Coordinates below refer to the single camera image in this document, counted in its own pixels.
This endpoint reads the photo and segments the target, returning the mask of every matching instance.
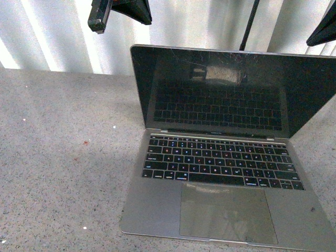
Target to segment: laptop lid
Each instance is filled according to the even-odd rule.
[[[336,93],[336,59],[131,47],[146,128],[290,138]]]

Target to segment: laptop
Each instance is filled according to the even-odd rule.
[[[336,251],[289,139],[336,93],[336,59],[134,45],[145,133],[126,234]]]

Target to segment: laptop keyboard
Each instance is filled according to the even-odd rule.
[[[152,135],[142,177],[304,190],[285,145]]]

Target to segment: open laptop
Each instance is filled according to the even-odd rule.
[[[336,59],[135,45],[146,132],[126,234],[336,251],[288,141],[336,93]]]

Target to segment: granite countertop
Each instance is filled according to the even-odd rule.
[[[121,232],[136,90],[133,76],[0,70],[0,251],[287,251]],[[336,229],[335,125],[332,99],[292,143]]]

